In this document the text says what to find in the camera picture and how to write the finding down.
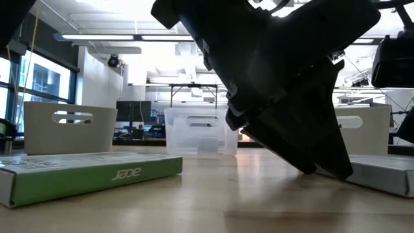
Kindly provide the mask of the blue storage boxes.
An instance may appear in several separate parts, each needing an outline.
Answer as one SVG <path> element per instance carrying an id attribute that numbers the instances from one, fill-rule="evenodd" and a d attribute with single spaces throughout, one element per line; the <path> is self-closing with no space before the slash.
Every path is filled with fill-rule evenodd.
<path id="1" fill-rule="evenodd" d="M 150 114 L 150 122 L 156 125 L 164 125 L 165 124 L 165 115 L 163 111 L 157 111 L 155 109 L 151 110 Z"/>

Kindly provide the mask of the clear translucent plastic bin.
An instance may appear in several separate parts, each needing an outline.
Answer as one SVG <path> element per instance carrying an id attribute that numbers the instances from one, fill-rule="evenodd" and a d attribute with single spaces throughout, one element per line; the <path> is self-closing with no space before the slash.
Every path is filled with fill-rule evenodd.
<path id="1" fill-rule="evenodd" d="M 238 132 L 226 123 L 226 109 L 167 108 L 164 110 L 167 153 L 179 156 L 233 157 Z M 216 155 L 198 154 L 202 138 L 220 141 Z"/>

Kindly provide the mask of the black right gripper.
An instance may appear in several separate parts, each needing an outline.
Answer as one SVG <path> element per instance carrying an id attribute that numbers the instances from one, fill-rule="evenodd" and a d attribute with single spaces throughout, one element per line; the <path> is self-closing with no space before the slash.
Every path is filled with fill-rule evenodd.
<path id="1" fill-rule="evenodd" d="M 285 17 L 248 0 L 155 0 L 166 28 L 183 24 L 207 69 L 228 90 L 226 121 L 239 129 L 305 69 L 343 50 L 380 19 L 371 0 L 310 0 Z M 332 103 L 334 82 L 289 94 L 242 132 L 303 173 L 319 166 L 339 180 L 353 174 Z"/>

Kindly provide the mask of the black framed window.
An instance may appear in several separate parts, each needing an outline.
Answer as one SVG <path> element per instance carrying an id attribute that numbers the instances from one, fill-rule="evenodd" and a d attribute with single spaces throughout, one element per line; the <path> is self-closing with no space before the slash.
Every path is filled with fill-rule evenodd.
<path id="1" fill-rule="evenodd" d="M 24 132 L 25 102 L 75 103 L 76 73 L 29 50 L 0 53 L 0 118 Z"/>

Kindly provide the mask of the green acer cardboard box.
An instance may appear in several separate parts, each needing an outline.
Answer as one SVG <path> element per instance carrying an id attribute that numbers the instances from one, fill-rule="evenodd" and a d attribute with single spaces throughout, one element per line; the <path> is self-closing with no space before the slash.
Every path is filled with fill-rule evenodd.
<path id="1" fill-rule="evenodd" d="M 0 157 L 0 204 L 14 208 L 170 177 L 182 163 L 135 152 Z"/>

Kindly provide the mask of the grey cardboard box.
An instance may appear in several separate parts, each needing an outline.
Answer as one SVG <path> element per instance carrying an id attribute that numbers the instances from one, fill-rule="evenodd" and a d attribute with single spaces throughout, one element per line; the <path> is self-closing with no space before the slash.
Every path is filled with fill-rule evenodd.
<path id="1" fill-rule="evenodd" d="M 351 155 L 353 174 L 348 183 L 389 194 L 414 198 L 414 157 L 405 155 Z"/>

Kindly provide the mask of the long ceiling light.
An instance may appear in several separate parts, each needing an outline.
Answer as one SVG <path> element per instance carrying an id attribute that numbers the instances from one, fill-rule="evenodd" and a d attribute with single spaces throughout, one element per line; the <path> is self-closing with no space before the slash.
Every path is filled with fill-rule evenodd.
<path id="1" fill-rule="evenodd" d="M 141 38 L 145 41 L 193 41 L 191 36 L 186 35 L 144 35 Z"/>
<path id="2" fill-rule="evenodd" d="M 73 40 L 134 40 L 130 35 L 94 35 L 94 34 L 66 34 L 63 39 Z"/>

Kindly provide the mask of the black computer monitor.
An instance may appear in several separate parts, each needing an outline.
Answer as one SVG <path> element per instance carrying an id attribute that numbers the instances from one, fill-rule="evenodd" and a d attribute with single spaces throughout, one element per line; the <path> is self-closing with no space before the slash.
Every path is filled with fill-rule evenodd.
<path id="1" fill-rule="evenodd" d="M 151 121 L 150 101 L 117 101 L 116 122 L 126 122 L 122 126 L 131 139 L 144 138 L 144 125 Z"/>

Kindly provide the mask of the black folding table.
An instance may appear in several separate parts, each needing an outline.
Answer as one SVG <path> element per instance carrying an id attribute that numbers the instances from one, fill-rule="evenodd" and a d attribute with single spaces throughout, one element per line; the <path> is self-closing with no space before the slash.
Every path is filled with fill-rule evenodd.
<path id="1" fill-rule="evenodd" d="M 213 94 L 213 96 L 215 97 L 214 104 L 215 104 L 215 108 L 217 109 L 217 104 L 218 104 L 217 95 L 218 95 L 218 87 L 219 87 L 217 84 L 170 83 L 170 84 L 168 84 L 168 86 L 170 87 L 169 107 L 173 107 L 173 97 L 174 97 L 174 95 L 177 94 L 183 87 L 187 87 L 187 88 L 199 88 L 199 89 L 207 88 L 207 90 L 209 90 Z M 177 91 L 174 92 L 173 89 L 175 87 L 179 87 L 179 88 L 177 89 Z"/>

